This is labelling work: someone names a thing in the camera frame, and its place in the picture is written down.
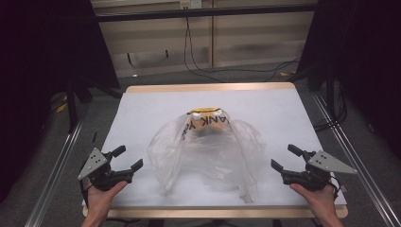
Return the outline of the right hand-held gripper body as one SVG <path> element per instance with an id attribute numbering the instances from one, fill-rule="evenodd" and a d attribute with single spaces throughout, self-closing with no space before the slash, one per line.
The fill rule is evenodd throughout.
<path id="1" fill-rule="evenodd" d="M 280 174 L 284 184 L 297 183 L 309 191 L 318 191 L 330 183 L 332 172 L 357 174 L 356 169 L 323 150 L 318 152 L 303 150 L 303 152 L 300 157 L 305 160 L 305 171 L 283 169 Z"/>

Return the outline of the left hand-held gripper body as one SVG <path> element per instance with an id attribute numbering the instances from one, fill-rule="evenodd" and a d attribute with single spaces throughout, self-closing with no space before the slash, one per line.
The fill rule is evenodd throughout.
<path id="1" fill-rule="evenodd" d="M 91 184 L 102 191 L 108 191 L 117 183 L 131 183 L 133 174 L 131 169 L 114 171 L 111 168 L 112 151 L 107 153 L 101 152 L 98 148 L 94 148 L 89 154 L 83 167 L 78 174 L 78 180 L 81 181 L 87 177 Z"/>

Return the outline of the clear plastic bag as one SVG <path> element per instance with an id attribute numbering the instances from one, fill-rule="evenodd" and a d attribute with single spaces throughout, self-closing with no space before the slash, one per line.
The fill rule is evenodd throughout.
<path id="1" fill-rule="evenodd" d="M 205 115 L 211 108 L 200 108 Z M 262 168 L 266 143 L 251 124 L 229 117 L 223 130 L 206 125 L 189 129 L 188 112 L 166 123 L 148 145 L 148 158 L 163 196 L 170 194 L 182 170 L 199 173 L 207 183 L 232 187 L 246 203 L 254 201 L 257 176 Z"/>

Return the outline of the orange juice bottle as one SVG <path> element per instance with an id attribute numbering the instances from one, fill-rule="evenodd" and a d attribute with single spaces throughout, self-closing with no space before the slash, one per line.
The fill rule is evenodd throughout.
<path id="1" fill-rule="evenodd" d="M 223 130 L 230 124 L 229 117 L 220 108 L 211 108 L 206 113 L 206 122 L 209 127 L 218 130 Z"/>
<path id="2" fill-rule="evenodd" d="M 207 118 L 204 110 L 192 111 L 189 116 L 189 129 L 191 131 L 201 131 L 207 125 Z"/>

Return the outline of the person's left hand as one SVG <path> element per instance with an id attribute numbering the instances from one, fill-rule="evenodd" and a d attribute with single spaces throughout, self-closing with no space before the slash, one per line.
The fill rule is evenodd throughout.
<path id="1" fill-rule="evenodd" d="M 88 189 L 88 214 L 87 219 L 104 221 L 110 211 L 113 198 L 127 185 L 128 183 L 123 181 L 117 183 L 108 191 L 102 191 L 94 186 Z"/>

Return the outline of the person's right hand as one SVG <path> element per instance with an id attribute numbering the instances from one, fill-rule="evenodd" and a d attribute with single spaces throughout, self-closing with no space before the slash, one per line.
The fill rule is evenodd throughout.
<path id="1" fill-rule="evenodd" d="M 331 185 L 326 185 L 324 189 L 314 192 L 296 183 L 292 183 L 289 187 L 306 200 L 309 209 L 316 218 L 328 219 L 337 217 L 334 204 L 334 188 Z"/>

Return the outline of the white table mat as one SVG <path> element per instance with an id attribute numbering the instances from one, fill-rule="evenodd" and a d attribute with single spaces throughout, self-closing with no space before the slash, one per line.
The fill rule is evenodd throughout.
<path id="1" fill-rule="evenodd" d="M 288 151 L 288 145 L 308 151 L 322 148 L 304 105 L 294 89 L 126 93 L 123 95 L 104 151 L 124 145 L 126 151 L 112 160 L 115 170 L 127 169 L 142 159 L 144 166 L 113 200 L 114 207 L 218 207 L 245 206 L 235 189 L 215 189 L 191 170 L 183 170 L 170 195 L 159 193 L 147 148 L 166 123 L 195 108 L 219 107 L 231 118 L 243 120 L 261 132 L 267 144 L 257 177 L 254 206 L 304 206 L 305 199 L 283 184 L 270 167 L 275 160 L 285 169 L 302 171 L 305 161 Z"/>

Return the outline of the black metal stand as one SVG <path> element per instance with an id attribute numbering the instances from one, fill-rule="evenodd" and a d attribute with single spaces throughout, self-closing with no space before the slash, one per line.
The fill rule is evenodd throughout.
<path id="1" fill-rule="evenodd" d="M 71 133 L 78 124 L 78 115 L 76 108 L 76 98 L 82 103 L 90 103 L 93 99 L 88 89 L 89 80 L 87 78 L 71 77 L 66 84 L 66 97 L 69 114 L 69 133 Z"/>

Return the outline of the dark curtain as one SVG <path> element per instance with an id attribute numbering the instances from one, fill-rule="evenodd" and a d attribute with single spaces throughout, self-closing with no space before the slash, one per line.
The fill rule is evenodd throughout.
<path id="1" fill-rule="evenodd" d="M 401 159 L 401 0 L 318 0 L 298 71 L 337 78 Z"/>
<path id="2" fill-rule="evenodd" d="M 0 0 L 0 203 L 21 177 L 51 98 L 119 82 L 91 0 Z"/>

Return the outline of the wooden table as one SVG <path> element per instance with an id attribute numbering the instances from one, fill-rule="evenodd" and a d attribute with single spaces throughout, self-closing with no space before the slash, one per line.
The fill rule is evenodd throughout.
<path id="1" fill-rule="evenodd" d="M 245 91 L 294 89 L 290 82 L 214 83 L 184 85 L 131 86 L 126 93 L 198 92 L 198 91 Z M 218 206 L 218 207 L 114 207 L 112 218 L 309 218 L 312 213 L 304 206 Z"/>

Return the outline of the black horizontal bar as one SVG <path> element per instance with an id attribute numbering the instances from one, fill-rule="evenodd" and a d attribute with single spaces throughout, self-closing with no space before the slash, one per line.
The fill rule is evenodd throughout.
<path id="1" fill-rule="evenodd" d="M 98 14 L 96 20 L 100 23 L 175 19 L 208 16 L 229 16 L 263 13 L 292 13 L 314 11 L 316 4 L 278 5 L 263 7 L 241 7 L 241 8 L 215 8 L 215 9 L 176 9 L 148 12 L 127 12 L 127 13 L 104 13 Z"/>

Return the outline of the metal floor rail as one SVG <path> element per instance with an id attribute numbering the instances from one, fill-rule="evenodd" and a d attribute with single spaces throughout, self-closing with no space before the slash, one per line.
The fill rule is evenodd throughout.
<path id="1" fill-rule="evenodd" d="M 361 181 L 364 189 L 371 198 L 379 215 L 384 220 L 386 226 L 401 227 L 401 220 L 395 214 L 391 204 L 375 183 L 374 179 L 372 178 L 366 166 L 363 164 L 362 160 L 359 158 L 357 151 L 353 147 L 352 143 L 348 139 L 340 124 L 336 123 L 334 118 L 330 115 L 327 104 L 322 95 L 316 93 L 313 95 L 313 97 L 321 113 L 323 114 L 325 121 L 330 124 L 329 129 L 334 133 L 336 139 L 341 146 L 341 149 L 347 156 L 351 165 L 357 170 L 357 176 L 359 180 Z"/>
<path id="2" fill-rule="evenodd" d="M 81 126 L 82 120 L 80 119 L 73 127 L 73 129 L 68 133 L 59 157 L 52 168 L 51 174 L 44 186 L 40 197 L 37 199 L 33 210 L 31 211 L 26 221 L 25 227 L 41 227 L 44 216 L 47 212 L 50 202 L 53 199 L 56 187 L 61 179 L 61 174 L 65 168 L 66 162 L 78 139 Z"/>

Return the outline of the wall power outlet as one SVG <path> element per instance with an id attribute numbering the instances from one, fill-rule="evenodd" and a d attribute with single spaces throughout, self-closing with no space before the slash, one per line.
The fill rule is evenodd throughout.
<path id="1" fill-rule="evenodd" d="M 201 0 L 180 0 L 180 9 L 201 9 Z"/>

